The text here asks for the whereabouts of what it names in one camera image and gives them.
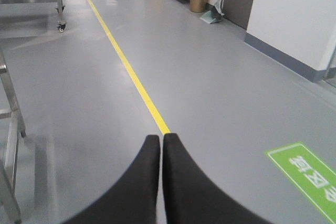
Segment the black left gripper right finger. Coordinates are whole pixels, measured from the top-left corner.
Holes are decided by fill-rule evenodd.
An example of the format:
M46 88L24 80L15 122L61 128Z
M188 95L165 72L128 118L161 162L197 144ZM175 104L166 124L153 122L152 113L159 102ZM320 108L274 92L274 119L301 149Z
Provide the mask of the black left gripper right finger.
M167 223L267 223L223 192L192 159L176 133L163 138Z

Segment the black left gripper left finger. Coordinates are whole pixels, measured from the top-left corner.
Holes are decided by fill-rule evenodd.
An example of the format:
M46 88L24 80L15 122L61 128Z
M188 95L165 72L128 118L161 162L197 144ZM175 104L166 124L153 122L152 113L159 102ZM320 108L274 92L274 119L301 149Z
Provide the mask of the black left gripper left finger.
M160 140L148 135L118 181L65 223L156 223L159 174Z

